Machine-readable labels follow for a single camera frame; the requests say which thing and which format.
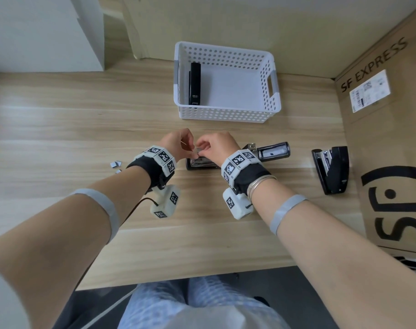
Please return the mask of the person's right hand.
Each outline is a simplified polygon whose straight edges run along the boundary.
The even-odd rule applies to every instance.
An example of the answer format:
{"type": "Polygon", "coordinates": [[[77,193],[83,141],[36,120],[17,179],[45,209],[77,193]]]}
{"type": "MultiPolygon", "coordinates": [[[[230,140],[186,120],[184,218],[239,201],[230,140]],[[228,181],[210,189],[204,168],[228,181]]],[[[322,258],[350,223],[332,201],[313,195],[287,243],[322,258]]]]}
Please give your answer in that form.
{"type": "Polygon", "coordinates": [[[218,166],[222,166],[227,158],[240,149],[240,146],[229,132],[216,132],[210,134],[212,134],[211,161],[218,166]]]}

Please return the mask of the person's left hand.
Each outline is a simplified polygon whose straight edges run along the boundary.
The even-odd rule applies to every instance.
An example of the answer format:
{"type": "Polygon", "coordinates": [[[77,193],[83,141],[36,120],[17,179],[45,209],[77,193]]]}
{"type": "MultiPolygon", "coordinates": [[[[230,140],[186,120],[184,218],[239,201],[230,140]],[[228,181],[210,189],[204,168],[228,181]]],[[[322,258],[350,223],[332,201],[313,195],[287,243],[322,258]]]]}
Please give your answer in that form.
{"type": "Polygon", "coordinates": [[[176,130],[165,135],[159,142],[159,146],[167,149],[175,158],[176,162],[187,158],[181,158],[180,153],[180,130],[176,130]]]}

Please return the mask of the person's right forearm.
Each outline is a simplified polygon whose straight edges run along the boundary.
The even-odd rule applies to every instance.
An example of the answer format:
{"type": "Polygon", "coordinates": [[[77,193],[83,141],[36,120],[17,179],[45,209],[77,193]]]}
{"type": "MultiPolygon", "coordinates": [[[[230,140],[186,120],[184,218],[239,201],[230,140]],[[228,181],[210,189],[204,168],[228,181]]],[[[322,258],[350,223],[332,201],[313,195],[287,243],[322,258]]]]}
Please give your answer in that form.
{"type": "Polygon", "coordinates": [[[416,329],[416,273],[309,200],[277,238],[340,329],[416,329]]]}

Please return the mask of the person's left forearm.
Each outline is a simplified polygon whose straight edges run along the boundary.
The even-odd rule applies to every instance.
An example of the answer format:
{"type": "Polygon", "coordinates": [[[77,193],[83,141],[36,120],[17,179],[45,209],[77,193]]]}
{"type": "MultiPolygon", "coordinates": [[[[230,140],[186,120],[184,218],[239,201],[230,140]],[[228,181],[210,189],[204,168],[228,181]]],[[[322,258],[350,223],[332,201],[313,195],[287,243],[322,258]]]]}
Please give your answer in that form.
{"type": "Polygon", "coordinates": [[[112,236],[109,214],[73,194],[0,236],[0,329],[52,329],[112,236]]]}

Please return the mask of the left wrist marker band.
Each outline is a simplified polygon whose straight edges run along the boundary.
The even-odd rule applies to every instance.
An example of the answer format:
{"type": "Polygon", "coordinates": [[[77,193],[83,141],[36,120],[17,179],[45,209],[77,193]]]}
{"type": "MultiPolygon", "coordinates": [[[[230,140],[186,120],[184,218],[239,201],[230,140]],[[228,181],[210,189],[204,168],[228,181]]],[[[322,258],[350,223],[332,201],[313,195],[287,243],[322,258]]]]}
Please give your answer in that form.
{"type": "Polygon", "coordinates": [[[147,193],[153,188],[164,189],[169,180],[173,177],[176,169],[176,160],[173,155],[160,146],[151,146],[139,155],[127,166],[138,166],[144,169],[150,177],[150,187],[147,193]]]}

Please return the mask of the wrist marker band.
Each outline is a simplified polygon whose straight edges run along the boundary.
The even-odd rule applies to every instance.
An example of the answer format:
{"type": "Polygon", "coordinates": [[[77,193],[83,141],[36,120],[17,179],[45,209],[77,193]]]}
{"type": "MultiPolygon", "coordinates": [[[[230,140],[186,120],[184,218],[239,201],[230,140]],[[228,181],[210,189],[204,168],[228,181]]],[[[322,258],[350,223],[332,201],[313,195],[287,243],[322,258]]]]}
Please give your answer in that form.
{"type": "Polygon", "coordinates": [[[221,174],[235,194],[248,196],[249,186],[262,177],[272,174],[249,150],[241,149],[230,155],[221,166],[221,174]]]}
{"type": "Polygon", "coordinates": [[[160,146],[151,146],[139,155],[127,166],[138,166],[144,169],[150,177],[150,187],[147,193],[153,188],[164,189],[169,180],[173,177],[176,169],[176,160],[173,155],[160,146]]]}

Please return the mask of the right wrist marker band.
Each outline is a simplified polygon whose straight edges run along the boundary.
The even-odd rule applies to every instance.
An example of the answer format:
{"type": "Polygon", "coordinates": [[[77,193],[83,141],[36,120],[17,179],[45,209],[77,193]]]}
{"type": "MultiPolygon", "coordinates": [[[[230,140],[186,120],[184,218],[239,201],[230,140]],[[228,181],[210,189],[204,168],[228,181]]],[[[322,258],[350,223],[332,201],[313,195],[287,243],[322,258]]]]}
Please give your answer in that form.
{"type": "Polygon", "coordinates": [[[262,177],[272,174],[249,150],[241,149],[230,155],[221,166],[221,174],[235,194],[248,196],[249,186],[262,177]]]}

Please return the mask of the slim black stapler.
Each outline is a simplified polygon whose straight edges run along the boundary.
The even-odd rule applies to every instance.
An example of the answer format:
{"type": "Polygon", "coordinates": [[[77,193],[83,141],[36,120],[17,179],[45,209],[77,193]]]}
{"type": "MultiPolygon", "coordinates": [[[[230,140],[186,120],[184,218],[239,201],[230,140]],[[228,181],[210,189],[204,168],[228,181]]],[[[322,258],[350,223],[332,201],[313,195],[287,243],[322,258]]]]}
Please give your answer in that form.
{"type": "Polygon", "coordinates": [[[190,64],[189,71],[189,105],[200,105],[201,65],[197,62],[190,64]]]}

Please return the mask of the white perforated plastic basket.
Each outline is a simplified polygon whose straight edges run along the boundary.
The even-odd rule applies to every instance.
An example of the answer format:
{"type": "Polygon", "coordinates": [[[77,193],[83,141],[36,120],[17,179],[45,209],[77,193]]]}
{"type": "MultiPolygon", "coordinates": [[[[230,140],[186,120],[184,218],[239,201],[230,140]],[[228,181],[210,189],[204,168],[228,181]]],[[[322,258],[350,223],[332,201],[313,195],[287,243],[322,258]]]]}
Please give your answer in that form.
{"type": "Polygon", "coordinates": [[[183,120],[264,123],[282,110],[276,65],[268,51],[177,42],[173,99],[183,120]],[[189,105],[189,71],[201,65],[200,105],[189,105]]]}

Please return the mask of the open black silver stapler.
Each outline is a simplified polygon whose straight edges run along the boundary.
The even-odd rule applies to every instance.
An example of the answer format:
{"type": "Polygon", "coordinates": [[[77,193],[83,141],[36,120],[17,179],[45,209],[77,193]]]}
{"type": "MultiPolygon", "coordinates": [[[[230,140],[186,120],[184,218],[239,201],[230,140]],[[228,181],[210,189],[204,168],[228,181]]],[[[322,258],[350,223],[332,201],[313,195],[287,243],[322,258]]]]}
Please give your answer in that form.
{"type": "MultiPolygon", "coordinates": [[[[243,147],[243,149],[249,149],[249,151],[251,151],[261,162],[288,158],[291,154],[288,142],[261,147],[257,147],[255,143],[248,143],[243,147]]],[[[186,159],[185,163],[188,171],[220,169],[220,166],[216,165],[213,161],[206,157],[186,159]]]]}

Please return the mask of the black stapler with chrome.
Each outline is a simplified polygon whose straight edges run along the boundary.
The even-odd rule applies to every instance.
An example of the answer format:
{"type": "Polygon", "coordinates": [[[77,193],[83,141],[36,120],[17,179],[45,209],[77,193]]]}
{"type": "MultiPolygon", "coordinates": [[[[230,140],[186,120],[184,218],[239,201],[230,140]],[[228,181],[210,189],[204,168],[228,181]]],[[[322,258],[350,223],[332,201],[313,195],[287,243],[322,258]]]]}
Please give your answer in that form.
{"type": "Polygon", "coordinates": [[[349,179],[349,154],[347,146],[311,151],[320,183],[325,195],[344,193],[349,179]]]}

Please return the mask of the beige cardboard back panel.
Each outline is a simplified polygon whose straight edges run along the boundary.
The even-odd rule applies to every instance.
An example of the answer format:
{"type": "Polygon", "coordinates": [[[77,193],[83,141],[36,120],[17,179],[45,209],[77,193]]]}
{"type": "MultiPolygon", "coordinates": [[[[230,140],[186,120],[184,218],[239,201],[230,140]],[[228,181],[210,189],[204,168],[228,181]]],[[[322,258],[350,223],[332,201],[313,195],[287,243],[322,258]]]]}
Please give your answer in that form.
{"type": "Polygon", "coordinates": [[[180,41],[270,52],[281,73],[336,77],[416,0],[121,0],[134,56],[174,59],[180,41]]]}

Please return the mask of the person's light patterned trousers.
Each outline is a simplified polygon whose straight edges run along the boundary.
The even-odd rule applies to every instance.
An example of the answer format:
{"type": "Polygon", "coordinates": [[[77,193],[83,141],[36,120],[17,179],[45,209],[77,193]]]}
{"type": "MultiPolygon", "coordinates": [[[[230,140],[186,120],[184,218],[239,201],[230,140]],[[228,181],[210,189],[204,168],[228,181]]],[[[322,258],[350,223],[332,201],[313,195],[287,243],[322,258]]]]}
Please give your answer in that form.
{"type": "Polygon", "coordinates": [[[140,283],[118,329],[290,329],[273,308],[219,275],[140,283]]]}

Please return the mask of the white shipping label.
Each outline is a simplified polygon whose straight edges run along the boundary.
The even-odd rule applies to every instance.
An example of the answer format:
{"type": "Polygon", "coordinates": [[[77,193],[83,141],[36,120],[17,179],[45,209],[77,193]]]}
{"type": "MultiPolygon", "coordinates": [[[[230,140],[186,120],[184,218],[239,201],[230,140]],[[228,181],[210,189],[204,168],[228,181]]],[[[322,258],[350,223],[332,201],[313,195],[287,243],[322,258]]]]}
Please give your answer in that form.
{"type": "Polygon", "coordinates": [[[386,70],[365,81],[349,93],[352,112],[356,113],[391,94],[386,70]]]}

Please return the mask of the white cabinet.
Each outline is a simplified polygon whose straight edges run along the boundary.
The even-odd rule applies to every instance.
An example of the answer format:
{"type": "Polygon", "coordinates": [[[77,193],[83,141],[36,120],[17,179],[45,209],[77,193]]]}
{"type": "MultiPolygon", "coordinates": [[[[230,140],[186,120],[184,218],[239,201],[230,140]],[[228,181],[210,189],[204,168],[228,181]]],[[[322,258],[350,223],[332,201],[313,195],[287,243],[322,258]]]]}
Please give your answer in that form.
{"type": "Polygon", "coordinates": [[[0,73],[104,69],[98,0],[0,0],[0,73]]]}

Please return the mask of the brown cardboard box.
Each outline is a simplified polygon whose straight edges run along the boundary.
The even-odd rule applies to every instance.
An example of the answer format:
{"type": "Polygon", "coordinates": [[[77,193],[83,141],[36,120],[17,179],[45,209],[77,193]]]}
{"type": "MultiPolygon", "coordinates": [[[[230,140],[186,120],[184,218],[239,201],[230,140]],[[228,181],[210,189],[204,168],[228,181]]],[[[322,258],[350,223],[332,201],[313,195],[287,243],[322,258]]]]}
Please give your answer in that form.
{"type": "Polygon", "coordinates": [[[416,259],[416,10],[336,78],[366,237],[416,259]],[[353,113],[349,93],[386,70],[391,94],[353,113]]]}

